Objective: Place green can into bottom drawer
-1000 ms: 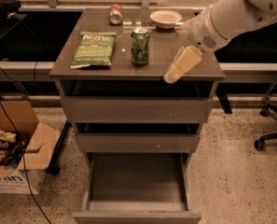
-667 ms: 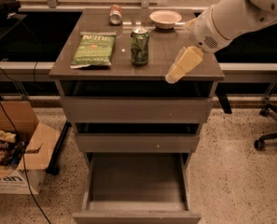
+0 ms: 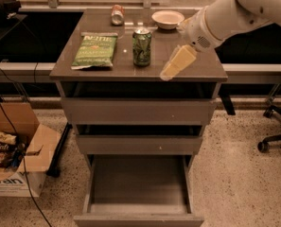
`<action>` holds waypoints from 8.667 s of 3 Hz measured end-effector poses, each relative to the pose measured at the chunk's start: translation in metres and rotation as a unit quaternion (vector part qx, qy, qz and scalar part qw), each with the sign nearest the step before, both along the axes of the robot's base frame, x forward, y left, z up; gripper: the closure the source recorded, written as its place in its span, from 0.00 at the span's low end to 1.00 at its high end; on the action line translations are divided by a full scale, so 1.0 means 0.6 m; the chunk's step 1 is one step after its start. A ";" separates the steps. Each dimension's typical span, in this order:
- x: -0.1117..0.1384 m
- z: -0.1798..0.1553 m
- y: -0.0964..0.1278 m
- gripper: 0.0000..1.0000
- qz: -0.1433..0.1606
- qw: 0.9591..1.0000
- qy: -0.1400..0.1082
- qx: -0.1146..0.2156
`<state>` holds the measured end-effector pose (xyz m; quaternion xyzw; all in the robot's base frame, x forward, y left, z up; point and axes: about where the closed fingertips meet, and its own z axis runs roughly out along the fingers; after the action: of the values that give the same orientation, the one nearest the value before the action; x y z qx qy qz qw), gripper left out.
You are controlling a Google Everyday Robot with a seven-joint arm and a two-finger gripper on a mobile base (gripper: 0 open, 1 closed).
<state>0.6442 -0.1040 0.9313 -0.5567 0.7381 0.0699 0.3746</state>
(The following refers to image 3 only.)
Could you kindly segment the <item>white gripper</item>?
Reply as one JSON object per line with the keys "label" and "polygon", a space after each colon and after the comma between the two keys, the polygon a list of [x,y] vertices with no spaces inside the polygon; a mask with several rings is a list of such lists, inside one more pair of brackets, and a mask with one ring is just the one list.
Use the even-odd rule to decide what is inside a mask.
{"label": "white gripper", "polygon": [[223,43],[223,40],[218,39],[209,29],[205,18],[206,11],[207,7],[204,7],[179,24],[179,29],[188,44],[178,45],[174,49],[160,73],[162,80],[169,81],[185,70],[197,59],[197,51],[210,52]]}

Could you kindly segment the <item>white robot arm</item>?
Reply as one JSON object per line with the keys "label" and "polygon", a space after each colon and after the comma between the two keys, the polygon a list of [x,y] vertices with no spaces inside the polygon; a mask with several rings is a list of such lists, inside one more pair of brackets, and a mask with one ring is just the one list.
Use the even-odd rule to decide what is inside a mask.
{"label": "white robot arm", "polygon": [[171,80],[191,65],[198,53],[268,24],[281,26],[281,0],[217,0],[180,24],[186,44],[173,50],[160,78]]}

